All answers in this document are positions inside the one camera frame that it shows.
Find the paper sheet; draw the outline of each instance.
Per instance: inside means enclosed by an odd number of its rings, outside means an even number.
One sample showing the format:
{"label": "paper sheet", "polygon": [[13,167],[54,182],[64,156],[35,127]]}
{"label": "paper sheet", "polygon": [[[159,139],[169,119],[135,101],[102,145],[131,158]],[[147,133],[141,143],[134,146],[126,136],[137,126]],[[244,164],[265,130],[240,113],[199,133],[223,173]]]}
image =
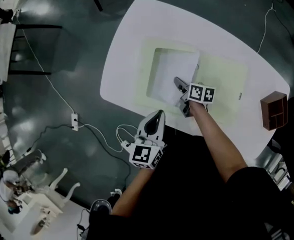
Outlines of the paper sheet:
{"label": "paper sheet", "polygon": [[197,68],[199,56],[198,51],[157,48],[152,62],[152,71],[155,72],[154,80],[149,80],[147,96],[171,106],[178,106],[182,93],[173,79],[179,77],[186,83],[190,83]]}

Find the electrical outlet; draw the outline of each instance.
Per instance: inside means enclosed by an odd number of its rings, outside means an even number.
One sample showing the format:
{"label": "electrical outlet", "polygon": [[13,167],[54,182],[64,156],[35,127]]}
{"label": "electrical outlet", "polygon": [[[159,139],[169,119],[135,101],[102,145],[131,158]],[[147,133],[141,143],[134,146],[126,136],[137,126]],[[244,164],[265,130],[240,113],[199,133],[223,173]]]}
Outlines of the electrical outlet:
{"label": "electrical outlet", "polygon": [[79,122],[78,122],[78,114],[77,113],[72,113],[71,114],[71,125],[72,125],[72,130],[78,131],[79,130]]}

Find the gray floor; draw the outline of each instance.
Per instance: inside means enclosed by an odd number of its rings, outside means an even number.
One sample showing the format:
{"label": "gray floor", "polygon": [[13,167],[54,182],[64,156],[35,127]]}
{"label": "gray floor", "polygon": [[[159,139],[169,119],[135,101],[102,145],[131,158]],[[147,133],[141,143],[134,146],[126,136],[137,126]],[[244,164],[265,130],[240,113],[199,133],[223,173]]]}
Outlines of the gray floor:
{"label": "gray floor", "polygon": [[[27,0],[19,17],[25,24],[62,25],[63,30],[27,30],[31,46],[50,79],[81,116],[95,125],[114,147],[119,147],[115,129],[119,124],[137,125],[141,116],[102,100],[100,81],[108,49],[116,29],[133,0],[100,0],[98,12],[93,0]],[[264,16],[271,0],[160,0],[193,12],[229,31],[257,50],[264,30]],[[285,1],[275,3],[279,18],[294,34],[294,11]],[[15,46],[24,60],[13,69],[40,70],[23,39]],[[288,82],[294,96],[294,46],[286,30],[271,12],[261,48],[264,57]],[[5,112],[9,135],[16,154],[26,151],[45,126],[69,124],[71,110],[61,101],[42,76],[10,75],[5,83]],[[114,187],[122,187],[127,166],[107,155],[85,128],[79,132],[66,127],[48,130],[37,143],[47,156],[48,172],[69,173],[60,188],[67,191],[75,182],[75,198],[89,205],[108,197]],[[116,154],[124,159],[126,152]],[[133,178],[137,170],[132,168]]]}

